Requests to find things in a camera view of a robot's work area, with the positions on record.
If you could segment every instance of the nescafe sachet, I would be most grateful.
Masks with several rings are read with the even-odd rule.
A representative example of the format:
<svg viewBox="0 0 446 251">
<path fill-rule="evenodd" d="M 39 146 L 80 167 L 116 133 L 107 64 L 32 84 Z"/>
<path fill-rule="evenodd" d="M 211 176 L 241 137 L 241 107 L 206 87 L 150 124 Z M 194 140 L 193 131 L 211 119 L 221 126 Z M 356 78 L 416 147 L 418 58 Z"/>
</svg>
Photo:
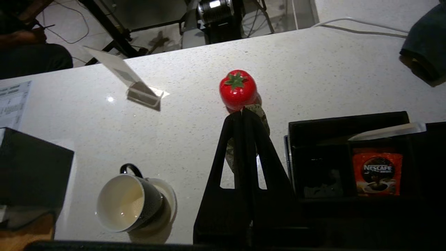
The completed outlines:
<svg viewBox="0 0 446 251">
<path fill-rule="evenodd" d="M 403 155 L 360 153 L 353 156 L 359 196 L 399 195 Z"/>
</svg>

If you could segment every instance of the black and white mug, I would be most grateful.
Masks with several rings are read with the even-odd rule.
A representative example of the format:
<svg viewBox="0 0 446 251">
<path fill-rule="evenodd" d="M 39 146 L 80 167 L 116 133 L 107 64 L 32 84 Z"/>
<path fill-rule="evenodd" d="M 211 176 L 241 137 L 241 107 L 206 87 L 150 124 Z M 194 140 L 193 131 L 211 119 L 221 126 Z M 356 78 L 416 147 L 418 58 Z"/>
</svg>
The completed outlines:
<svg viewBox="0 0 446 251">
<path fill-rule="evenodd" d="M 135 175 L 128 174 L 127 168 Z M 154 217 L 163 203 L 163 195 L 135 165 L 121 166 L 120 173 L 105 184 L 96 204 L 99 222 L 110 232 L 140 227 Z"/>
</svg>

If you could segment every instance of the cup handle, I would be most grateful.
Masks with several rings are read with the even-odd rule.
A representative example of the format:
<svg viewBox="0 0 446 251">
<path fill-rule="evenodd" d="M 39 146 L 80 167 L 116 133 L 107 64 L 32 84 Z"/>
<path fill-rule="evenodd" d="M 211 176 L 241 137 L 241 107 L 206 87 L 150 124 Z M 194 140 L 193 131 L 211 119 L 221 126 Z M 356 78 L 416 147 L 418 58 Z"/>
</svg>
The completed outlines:
<svg viewBox="0 0 446 251">
<path fill-rule="evenodd" d="M 122 165 L 121 169 L 119 170 L 119 173 L 127 173 L 127 168 L 129 168 L 135 174 L 136 177 L 143 178 L 139 169 L 135 165 L 130 163 Z"/>
</svg>

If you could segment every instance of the white countertop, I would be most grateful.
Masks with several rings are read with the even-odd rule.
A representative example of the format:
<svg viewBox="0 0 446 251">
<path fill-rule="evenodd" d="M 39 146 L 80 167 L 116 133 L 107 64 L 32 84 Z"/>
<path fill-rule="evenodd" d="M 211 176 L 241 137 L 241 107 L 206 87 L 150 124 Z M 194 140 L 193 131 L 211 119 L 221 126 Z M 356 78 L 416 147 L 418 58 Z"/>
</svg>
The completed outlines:
<svg viewBox="0 0 446 251">
<path fill-rule="evenodd" d="M 317 2 L 320 20 L 349 15 L 409 29 L 437 3 L 348 2 L 353 13 Z M 178 213 L 167 242 L 192 243 L 227 116 L 218 86 L 229 71 L 244 69 L 255 78 L 285 166 L 283 136 L 291 121 L 393 111 L 407 111 L 412 121 L 446 121 L 446 84 L 432 88 L 414 76 L 398 59 L 403 42 L 318 27 L 127 60 L 147 84 L 171 93 L 161 112 L 126 100 L 126 87 L 103 65 L 1 80 L 0 86 L 32 80 L 21 131 L 75 150 L 56 239 L 130 240 L 127 233 L 102 229 L 94 212 L 101 187 L 131 162 L 177 193 Z"/>
</svg>

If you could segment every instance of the person's hand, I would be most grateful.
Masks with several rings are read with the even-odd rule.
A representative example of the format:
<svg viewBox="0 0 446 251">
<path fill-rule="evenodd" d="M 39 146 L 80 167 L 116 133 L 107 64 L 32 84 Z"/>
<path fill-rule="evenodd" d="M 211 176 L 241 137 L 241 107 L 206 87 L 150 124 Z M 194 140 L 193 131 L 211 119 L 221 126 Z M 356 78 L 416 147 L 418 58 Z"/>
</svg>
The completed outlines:
<svg viewBox="0 0 446 251">
<path fill-rule="evenodd" d="M 20 30 L 14 33 L 20 44 L 42 44 L 46 41 L 46 35 L 42 28 L 31 31 Z"/>
</svg>

